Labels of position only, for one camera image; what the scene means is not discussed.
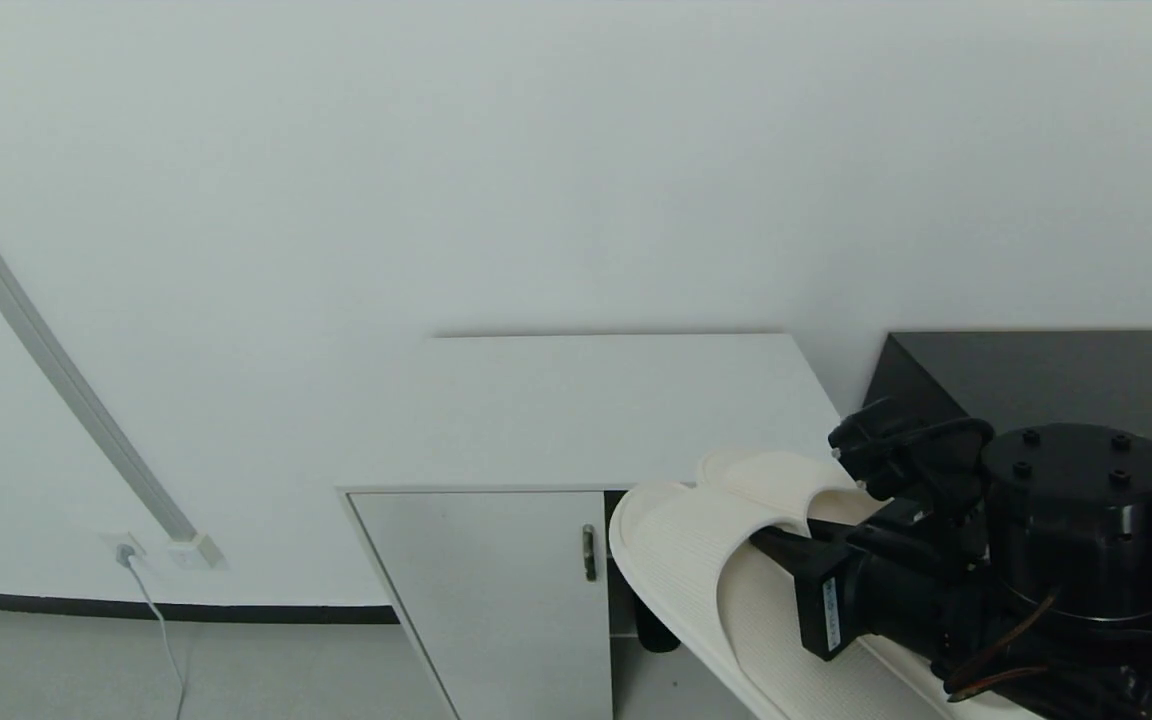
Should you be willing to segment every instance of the black table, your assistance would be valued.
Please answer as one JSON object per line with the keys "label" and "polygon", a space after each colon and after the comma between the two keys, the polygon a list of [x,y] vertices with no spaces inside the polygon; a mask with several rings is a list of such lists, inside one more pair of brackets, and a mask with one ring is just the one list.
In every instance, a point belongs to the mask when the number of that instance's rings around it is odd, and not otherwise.
{"label": "black table", "polygon": [[1069,420],[1152,439],[1152,331],[895,332],[865,402],[884,396],[932,423]]}

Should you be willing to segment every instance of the floor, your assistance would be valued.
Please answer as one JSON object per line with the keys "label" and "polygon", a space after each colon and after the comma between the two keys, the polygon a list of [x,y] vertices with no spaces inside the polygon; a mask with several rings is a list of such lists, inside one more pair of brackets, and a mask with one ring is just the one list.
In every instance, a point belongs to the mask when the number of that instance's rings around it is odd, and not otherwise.
{"label": "floor", "polygon": [[[189,680],[182,720],[447,717],[397,626],[169,623],[169,634]],[[621,662],[637,676],[621,684],[619,717],[748,717],[690,653],[635,657]],[[172,720],[176,692],[157,623],[0,612],[0,720]]]}

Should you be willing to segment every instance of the cabinet door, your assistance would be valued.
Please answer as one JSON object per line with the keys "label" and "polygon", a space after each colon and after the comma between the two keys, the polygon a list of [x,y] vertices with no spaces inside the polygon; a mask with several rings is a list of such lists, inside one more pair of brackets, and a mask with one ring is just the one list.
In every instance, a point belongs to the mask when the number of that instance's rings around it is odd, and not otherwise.
{"label": "cabinet door", "polygon": [[460,720],[611,720],[602,493],[353,505]]}

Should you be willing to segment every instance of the robotic arm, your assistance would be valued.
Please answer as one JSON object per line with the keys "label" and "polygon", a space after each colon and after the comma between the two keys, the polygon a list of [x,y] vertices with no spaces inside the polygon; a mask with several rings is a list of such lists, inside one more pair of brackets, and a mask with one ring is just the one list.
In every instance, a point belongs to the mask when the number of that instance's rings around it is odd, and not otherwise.
{"label": "robotic arm", "polygon": [[803,646],[864,634],[931,662],[950,702],[1001,694],[1049,720],[1152,717],[1152,442],[1097,425],[995,437],[879,401],[829,434],[877,500],[858,525],[770,526]]}

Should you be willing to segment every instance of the black tabletop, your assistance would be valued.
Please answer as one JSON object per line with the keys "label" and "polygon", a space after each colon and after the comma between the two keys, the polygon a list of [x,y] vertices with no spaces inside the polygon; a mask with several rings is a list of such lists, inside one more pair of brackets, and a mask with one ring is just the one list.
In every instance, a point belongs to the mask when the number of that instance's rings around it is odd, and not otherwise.
{"label": "black tabletop", "polygon": [[1152,439],[1152,331],[892,333],[965,414],[1000,432],[1094,423]]}

